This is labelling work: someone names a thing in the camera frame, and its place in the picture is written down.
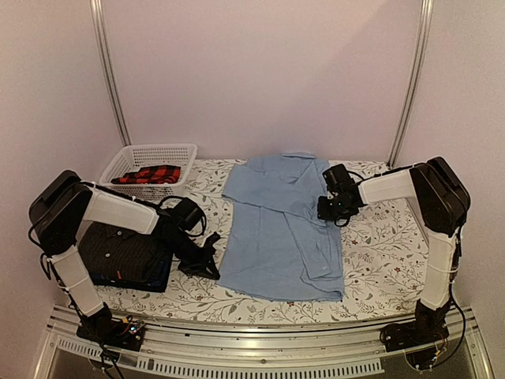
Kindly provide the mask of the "perforated metal front panel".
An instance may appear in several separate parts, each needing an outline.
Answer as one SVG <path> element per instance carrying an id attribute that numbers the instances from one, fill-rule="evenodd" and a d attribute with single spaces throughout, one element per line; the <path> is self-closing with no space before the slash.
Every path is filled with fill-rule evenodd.
<path id="1" fill-rule="evenodd" d="M 245 366 L 230 366 L 228 361 L 203 362 L 201 360 L 174 361 L 167 357 L 143 356 L 137 353 L 126 355 L 116 355 L 110 351 L 111 355 L 106 356 L 99 347 L 92 347 L 88 352 L 78 352 L 78 347 L 85 348 L 85 344 L 77 344 L 77 347 L 64 347 L 63 337 L 59 336 L 56 347 L 74 353 L 76 355 L 90 358 L 94 361 L 104 361 L 108 364 L 117 364 L 121 368 L 137 370 L 146 373 L 158 374 L 167 377 L 180 378 L 351 378 L 361 377 L 371 374 L 383 373 L 382 357 L 378 355 L 368 355 L 365 357 L 351 357 L 343 361 L 316 361 L 310 362 L 295 361 L 286 366 L 261 365 L 254 366 L 246 363 Z"/>

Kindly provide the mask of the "aluminium frame post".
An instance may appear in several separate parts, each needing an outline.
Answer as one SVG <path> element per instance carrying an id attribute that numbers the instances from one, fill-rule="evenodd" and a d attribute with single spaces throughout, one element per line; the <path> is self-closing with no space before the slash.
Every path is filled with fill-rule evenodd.
<path id="1" fill-rule="evenodd" d="M 398 158 L 402 151 L 403 142 L 406 137 L 406 132 L 413 111 L 417 89 L 419 86 L 421 73 L 425 61 L 425 55 L 428 46 L 428 40 L 432 23 L 433 4 L 434 4 L 433 0 L 421 1 L 421 11 L 417 30 L 417 38 L 413 52 L 413 62 L 410 70 L 410 76 L 405 98 L 403 101 L 402 109 L 398 120 L 397 129 L 391 146 L 390 154 L 388 156 L 387 165 L 389 167 L 396 166 Z"/>
<path id="2" fill-rule="evenodd" d="M 89 3 L 92 14 L 93 28 L 95 32 L 95 39 L 99 53 L 99 60 L 102 66 L 103 78 L 110 99 L 112 113 L 118 129 L 118 135 L 120 137 L 122 145 L 129 146 L 132 144 L 132 141 L 126 125 L 118 86 L 114 75 L 114 67 L 107 38 L 107 27 L 103 11 L 103 2 L 100 0 L 91 0 Z"/>

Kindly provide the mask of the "left aluminium frame post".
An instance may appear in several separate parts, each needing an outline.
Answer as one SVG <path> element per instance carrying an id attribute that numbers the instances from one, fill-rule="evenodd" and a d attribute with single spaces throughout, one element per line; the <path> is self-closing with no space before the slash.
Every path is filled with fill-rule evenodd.
<path id="1" fill-rule="evenodd" d="M 89 3 L 92 14 L 93 28 L 95 32 L 95 39 L 99 53 L 99 60 L 102 66 L 103 78 L 110 99 L 112 113 L 118 129 L 118 135 L 120 137 L 122 145 L 129 146 L 132 144 L 132 141 L 126 125 L 118 86 L 114 75 L 114 67 L 107 38 L 107 27 L 103 11 L 103 2 L 100 0 L 91 0 Z"/>

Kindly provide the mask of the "black pinstriped folded shirt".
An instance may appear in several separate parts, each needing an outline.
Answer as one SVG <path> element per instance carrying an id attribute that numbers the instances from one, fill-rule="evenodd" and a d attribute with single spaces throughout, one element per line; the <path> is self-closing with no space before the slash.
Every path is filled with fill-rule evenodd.
<path id="1" fill-rule="evenodd" d="M 78 250 L 89 273 L 134 280 L 146 279 L 161 258 L 172 256 L 151 235 L 104 223 L 89 226 Z"/>

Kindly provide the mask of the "aluminium front rail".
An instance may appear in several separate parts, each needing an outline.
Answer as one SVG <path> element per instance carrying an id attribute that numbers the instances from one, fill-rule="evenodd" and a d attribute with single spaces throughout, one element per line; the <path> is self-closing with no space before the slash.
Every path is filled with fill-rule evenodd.
<path id="1" fill-rule="evenodd" d="M 477 357 L 479 329 L 470 308 L 466 308 L 465 337 L 458 349 L 468 353 L 471 358 Z M 348 321 L 322 324 L 301 325 L 240 325 L 223 324 L 206 321 L 189 321 L 159 317 L 148 318 L 145 322 L 144 338 L 137 341 L 139 350 L 130 350 L 124 346 L 112 347 L 106 345 L 116 355 L 128 353 L 143 356 L 167 357 L 174 361 L 201 360 L 203 362 L 228 361 L 225 365 L 254 366 L 277 365 L 286 366 L 295 361 L 343 361 L 351 357 L 391 354 L 417 353 L 435 343 L 419 345 L 405 350 L 387 352 L 380 342 L 380 330 L 389 322 L 404 324 L 413 317 L 393 317 L 372 321 Z M 462 335 L 463 324 L 461 315 L 451 310 L 447 315 L 449 338 L 444 347 L 447 351 L 442 358 L 447 357 L 458 344 Z M 77 335 L 79 319 L 75 312 L 64 306 L 54 306 L 49 321 L 48 332 L 63 337 L 64 347 L 78 347 L 78 352 L 88 352 L 92 347 L 99 347 L 96 342 L 80 338 Z"/>

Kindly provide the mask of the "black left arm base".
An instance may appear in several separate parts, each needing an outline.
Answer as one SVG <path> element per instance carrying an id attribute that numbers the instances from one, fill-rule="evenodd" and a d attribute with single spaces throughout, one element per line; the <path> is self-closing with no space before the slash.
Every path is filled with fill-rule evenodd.
<path id="1" fill-rule="evenodd" d="M 106 304 L 91 316 L 82 316 L 77 336 L 106 347 L 139 351 L 144 341 L 145 323 L 131 315 L 114 317 Z"/>

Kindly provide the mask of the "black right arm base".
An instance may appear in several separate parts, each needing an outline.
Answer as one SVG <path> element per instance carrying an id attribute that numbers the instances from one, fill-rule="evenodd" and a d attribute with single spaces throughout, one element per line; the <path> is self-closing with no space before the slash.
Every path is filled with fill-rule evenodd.
<path id="1" fill-rule="evenodd" d="M 385 346 L 387 352 L 431 343 L 430 348 L 415 351 L 406 356 L 407 362 L 414 369 L 428 370 L 438 360 L 439 349 L 433 344 L 445 340 L 449 336 L 445 316 L 450 307 L 451 302 L 448 301 L 442 307 L 432 310 L 418 300 L 414 313 L 415 319 L 403 324 L 391 323 L 381 328 L 380 342 Z"/>

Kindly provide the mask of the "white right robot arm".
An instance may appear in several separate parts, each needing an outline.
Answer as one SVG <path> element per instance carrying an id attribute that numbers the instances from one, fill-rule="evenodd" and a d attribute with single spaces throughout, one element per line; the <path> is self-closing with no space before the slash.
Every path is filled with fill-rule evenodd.
<path id="1" fill-rule="evenodd" d="M 318 199 L 317 216 L 321 220 L 348 223 L 366 205 L 400 198 L 417 202 L 428 236 L 428 267 L 419 303 L 432 311 L 448 304 L 471 204 L 468 190 L 448 162 L 437 156 L 359 182 L 338 164 L 322 176 L 330 197 Z"/>

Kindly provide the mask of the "white plastic laundry basket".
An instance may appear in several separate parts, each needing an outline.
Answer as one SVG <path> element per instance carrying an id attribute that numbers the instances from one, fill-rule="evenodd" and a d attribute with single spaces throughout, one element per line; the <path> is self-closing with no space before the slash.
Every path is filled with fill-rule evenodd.
<path id="1" fill-rule="evenodd" d="M 99 184 L 119 193 L 146 200 L 159 201 L 168 195 L 184 196 L 185 184 L 193 169 L 198 147 L 195 144 L 140 144 L 122 148 L 102 173 Z M 114 184 L 128 172 L 144 167 L 171 165 L 181 168 L 174 184 Z"/>

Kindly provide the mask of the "dark blue folded shirt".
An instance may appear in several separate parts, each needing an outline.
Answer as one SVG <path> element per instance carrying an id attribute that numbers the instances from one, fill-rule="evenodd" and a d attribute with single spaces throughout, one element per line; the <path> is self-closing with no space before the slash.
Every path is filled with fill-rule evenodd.
<path id="1" fill-rule="evenodd" d="M 161 258 L 147 274 L 147 278 L 142 280 L 124 279 L 119 276 L 114 278 L 94 272 L 90 273 L 90 277 L 92 282 L 98 286 L 162 293 L 168 284 L 171 265 L 172 256 Z"/>

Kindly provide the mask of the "light blue long sleeve shirt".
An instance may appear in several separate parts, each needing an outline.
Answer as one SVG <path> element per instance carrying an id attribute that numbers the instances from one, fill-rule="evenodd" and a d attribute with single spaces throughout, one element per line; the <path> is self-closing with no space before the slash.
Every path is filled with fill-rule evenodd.
<path id="1" fill-rule="evenodd" d="M 233 221 L 219 286 L 274 301 L 340 301 L 338 227 L 317 216 L 329 162 L 305 153 L 260 156 L 231 170 Z"/>

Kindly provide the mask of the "right aluminium frame post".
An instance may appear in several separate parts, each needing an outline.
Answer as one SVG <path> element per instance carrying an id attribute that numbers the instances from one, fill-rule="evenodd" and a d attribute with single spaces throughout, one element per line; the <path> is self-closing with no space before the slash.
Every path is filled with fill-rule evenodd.
<path id="1" fill-rule="evenodd" d="M 434 4 L 433 0 L 421 1 L 421 11 L 417 30 L 417 38 L 413 52 L 413 62 L 410 70 L 410 76 L 405 98 L 403 101 L 402 109 L 398 120 L 397 129 L 391 146 L 390 154 L 388 156 L 387 165 L 389 167 L 396 166 L 398 158 L 402 151 L 403 142 L 406 137 L 406 132 L 413 111 L 417 89 L 419 86 L 421 73 L 425 61 L 425 55 L 428 46 L 428 40 L 432 23 L 433 4 Z"/>

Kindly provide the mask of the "red black patterned shirt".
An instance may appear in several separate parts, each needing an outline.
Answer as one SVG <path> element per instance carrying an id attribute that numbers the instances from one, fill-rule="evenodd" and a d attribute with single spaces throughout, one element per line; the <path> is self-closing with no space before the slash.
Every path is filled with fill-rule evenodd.
<path id="1" fill-rule="evenodd" d="M 127 172 L 118 178 L 112 178 L 115 185 L 148 184 L 162 185 L 175 184 L 181 177 L 181 168 L 173 165 L 158 165 L 142 167 L 135 172 Z"/>

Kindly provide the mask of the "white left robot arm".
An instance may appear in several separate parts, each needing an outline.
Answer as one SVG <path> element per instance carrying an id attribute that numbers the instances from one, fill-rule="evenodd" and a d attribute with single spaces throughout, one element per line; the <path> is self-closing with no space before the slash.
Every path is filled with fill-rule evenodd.
<path id="1" fill-rule="evenodd" d="M 173 261 L 187 276 L 220 277 L 214 254 L 219 234 L 196 244 L 192 230 L 206 227 L 200 206 L 187 197 L 163 202 L 136 199 L 85 182 L 63 171 L 31 204 L 28 232 L 43 252 L 43 267 L 87 319 L 87 330 L 101 343 L 117 336 L 117 325 L 103 313 L 96 288 L 112 286 L 163 292 Z"/>

